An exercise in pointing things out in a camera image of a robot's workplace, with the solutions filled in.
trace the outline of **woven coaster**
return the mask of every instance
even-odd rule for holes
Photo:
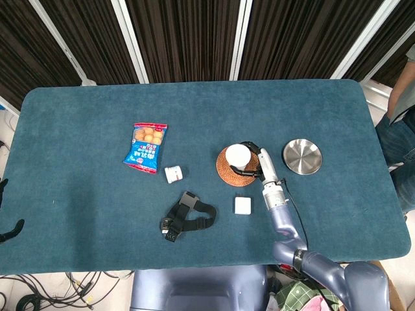
[[[225,158],[226,149],[228,149],[228,147],[220,152],[218,159],[216,160],[216,169],[219,177],[222,178],[225,183],[234,187],[244,187],[253,183],[255,181],[254,177],[238,175],[231,169]],[[245,170],[256,170],[258,164],[258,157],[251,152],[251,160],[247,164]]]

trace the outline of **jeans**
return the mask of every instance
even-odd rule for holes
[[[391,171],[390,175],[404,213],[415,209],[415,109],[411,110],[405,120],[390,126],[389,118],[385,114],[376,126],[387,165],[403,163]]]

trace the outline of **snack bag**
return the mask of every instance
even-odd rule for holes
[[[135,123],[130,153],[124,163],[150,174],[157,172],[157,156],[167,124]]]

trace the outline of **small white bottle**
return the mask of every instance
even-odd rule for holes
[[[164,168],[168,183],[174,183],[175,181],[183,179],[182,169],[177,165],[175,167]]]

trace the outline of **small white cube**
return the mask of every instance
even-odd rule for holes
[[[235,214],[251,215],[251,198],[235,197]]]

